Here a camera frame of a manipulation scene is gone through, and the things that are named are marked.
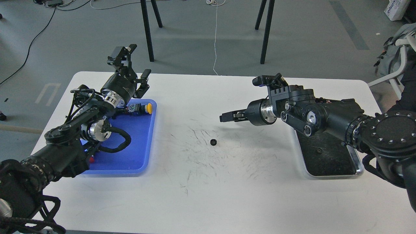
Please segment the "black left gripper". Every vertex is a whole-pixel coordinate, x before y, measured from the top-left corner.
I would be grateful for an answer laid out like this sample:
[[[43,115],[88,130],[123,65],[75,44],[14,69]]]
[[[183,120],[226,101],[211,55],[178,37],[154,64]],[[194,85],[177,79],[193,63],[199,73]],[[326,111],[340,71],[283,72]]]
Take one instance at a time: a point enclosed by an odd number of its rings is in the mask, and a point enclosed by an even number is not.
[[[148,84],[151,69],[145,69],[140,78],[132,69],[131,54],[137,44],[117,46],[107,57],[107,64],[116,71],[101,89],[103,101],[113,107],[123,107],[131,98],[141,99],[150,89]]]

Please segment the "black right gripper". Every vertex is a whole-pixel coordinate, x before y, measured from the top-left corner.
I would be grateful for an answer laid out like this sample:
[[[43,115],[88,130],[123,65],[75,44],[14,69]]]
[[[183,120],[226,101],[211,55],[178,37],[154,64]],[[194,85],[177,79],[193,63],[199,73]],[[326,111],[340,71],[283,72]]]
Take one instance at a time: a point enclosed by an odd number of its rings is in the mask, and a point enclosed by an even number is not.
[[[270,125],[276,122],[277,116],[269,99],[259,99],[249,103],[247,109],[235,110],[220,115],[220,122],[249,121],[254,126]]]

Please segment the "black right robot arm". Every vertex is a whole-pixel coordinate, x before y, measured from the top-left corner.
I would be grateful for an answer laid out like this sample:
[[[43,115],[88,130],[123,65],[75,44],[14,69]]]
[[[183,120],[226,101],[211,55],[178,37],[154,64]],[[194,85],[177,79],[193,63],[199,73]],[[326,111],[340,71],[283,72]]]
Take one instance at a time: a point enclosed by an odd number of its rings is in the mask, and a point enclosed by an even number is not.
[[[221,122],[250,121],[262,126],[280,118],[306,137],[326,132],[365,153],[365,169],[406,189],[415,209],[415,112],[398,110],[368,116],[355,99],[316,98],[312,89],[289,85],[280,73],[258,76],[252,83],[266,86],[267,98],[252,101],[245,109],[221,114]]]

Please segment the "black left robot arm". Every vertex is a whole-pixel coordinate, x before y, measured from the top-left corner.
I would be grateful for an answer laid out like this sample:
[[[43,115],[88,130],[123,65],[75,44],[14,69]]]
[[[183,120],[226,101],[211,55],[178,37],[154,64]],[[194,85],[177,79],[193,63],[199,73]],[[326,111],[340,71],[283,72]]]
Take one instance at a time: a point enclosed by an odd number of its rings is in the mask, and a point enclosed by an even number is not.
[[[118,46],[107,63],[115,72],[99,92],[81,85],[72,89],[70,111],[65,122],[45,133],[46,146],[22,161],[1,162],[1,233],[41,233],[52,228],[58,234],[65,228],[54,221],[60,199],[43,194],[51,182],[74,178],[89,169],[97,151],[117,153],[131,143],[131,136],[110,124],[119,114],[152,113],[152,106],[128,106],[149,90],[150,69],[137,76],[131,65],[136,44]]]

